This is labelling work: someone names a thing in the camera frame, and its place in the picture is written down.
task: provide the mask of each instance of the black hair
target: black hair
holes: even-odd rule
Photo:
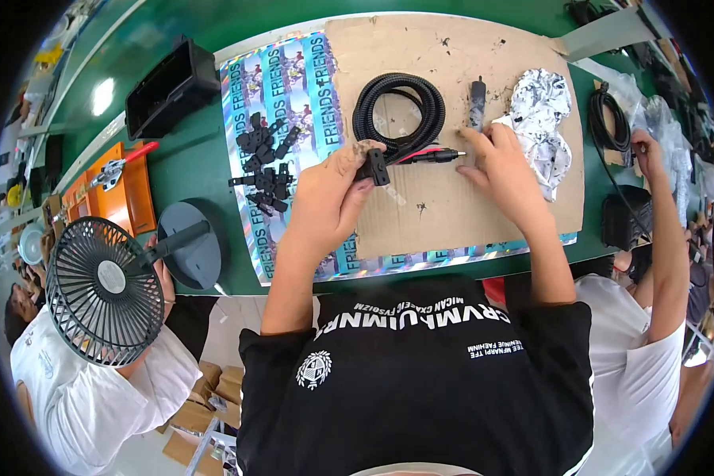
[[[29,325],[18,313],[16,303],[13,302],[13,290],[15,286],[15,284],[11,285],[10,296],[5,303],[5,337],[8,339],[11,348]]]

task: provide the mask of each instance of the coiled black cable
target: coiled black cable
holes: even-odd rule
[[[417,97],[397,88],[411,88]],[[420,109],[420,124],[409,136],[400,138],[384,137],[373,124],[373,107],[382,94],[399,94],[414,102]],[[431,144],[445,123],[445,101],[433,84],[419,76],[404,73],[387,73],[373,78],[362,89],[354,112],[352,130],[355,138],[371,138],[386,144],[384,160],[387,165],[402,157],[418,152]]]
[[[605,126],[605,119],[603,118],[603,106],[607,106],[610,109],[611,114],[614,116],[614,135],[612,136]],[[630,147],[632,145],[632,132],[630,131],[630,123],[627,121],[627,117],[624,116],[624,111],[621,110],[619,104],[616,102],[613,96],[608,93],[608,83],[603,82],[600,88],[595,90],[590,96],[590,110],[588,113],[587,121],[589,123],[590,134],[592,135],[592,142],[595,144],[595,150],[598,151],[600,156],[600,162],[603,164],[605,173],[610,178],[610,182],[614,185],[616,193],[619,194],[621,201],[627,206],[632,219],[635,221],[637,226],[643,232],[643,238],[645,238],[648,243],[651,242],[650,231],[647,226],[643,225],[637,213],[635,213],[632,205],[627,201],[627,197],[621,192],[619,184],[616,183],[614,176],[610,173],[608,169],[608,164],[605,163],[605,154],[603,153],[603,148],[609,150],[616,150],[621,152],[622,157],[625,157],[624,161],[630,162]]]

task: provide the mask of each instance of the stack of cardboard boxes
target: stack of cardboard boxes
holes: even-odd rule
[[[163,449],[165,455],[185,466],[190,463],[212,417],[218,417],[236,429],[240,426],[240,384],[244,370],[230,366],[221,369],[217,364],[203,360],[199,362],[199,368],[203,377],[193,386],[188,400],[167,422],[174,432]],[[206,476],[223,474],[222,461],[213,459],[210,453],[211,447],[201,458],[199,472]]]

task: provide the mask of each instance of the fan grille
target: fan grille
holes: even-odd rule
[[[69,224],[48,266],[53,323],[80,357],[104,367],[134,362],[158,336],[164,301],[153,267],[127,265],[142,247],[117,224],[85,217]]]

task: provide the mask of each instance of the green workbench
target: green workbench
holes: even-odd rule
[[[95,32],[113,24],[133,0],[109,0],[95,18]],[[576,27],[564,12],[563,0],[512,0],[511,2],[459,2],[457,0],[379,2],[243,2],[230,7],[227,2],[211,0],[195,4],[184,0],[147,0],[124,20],[113,34],[91,57],[77,80],[71,83],[68,94],[59,104],[53,123],[66,123],[73,129],[65,135],[63,146],[64,171],[82,150],[124,107],[125,95],[155,63],[171,51],[173,38],[181,33],[192,37],[197,44],[217,51],[248,37],[279,27],[315,18],[339,14],[380,11],[414,11],[460,14],[496,21],[545,36],[561,36]],[[84,47],[73,52],[69,61],[80,64],[79,58],[90,52],[93,40],[80,38]],[[645,95],[655,93],[650,78],[641,74],[626,56],[604,53],[593,58],[618,71],[635,74]],[[590,73],[569,67],[576,90],[577,107],[583,128],[587,120],[587,103],[594,90]],[[90,93],[94,86],[107,78],[115,81],[112,105],[98,117],[91,114]],[[124,141],[123,130],[109,140],[103,152],[114,143]],[[218,100],[187,119],[168,136],[160,139],[161,147],[148,156],[148,173],[151,181],[154,210],[159,215],[171,203],[200,196],[216,203],[225,214],[225,226],[230,241],[231,264],[227,276],[219,281],[229,295],[266,294],[268,288],[257,281],[244,233],[238,216],[238,205],[228,187],[230,167],[225,145],[225,130]],[[585,208],[582,230],[576,244],[564,247],[570,262],[584,261],[617,251],[600,241],[601,204],[613,187],[606,176],[600,157],[587,132],[584,133]],[[620,184],[642,185],[632,171],[612,166]],[[363,278],[340,282],[318,283],[315,292],[334,292],[356,286],[373,285],[409,276],[428,276],[439,273],[465,273],[474,278],[502,276],[529,270],[529,256],[504,257],[490,261],[466,263],[454,268],[442,268],[400,275]],[[178,285],[178,292],[194,291]]]

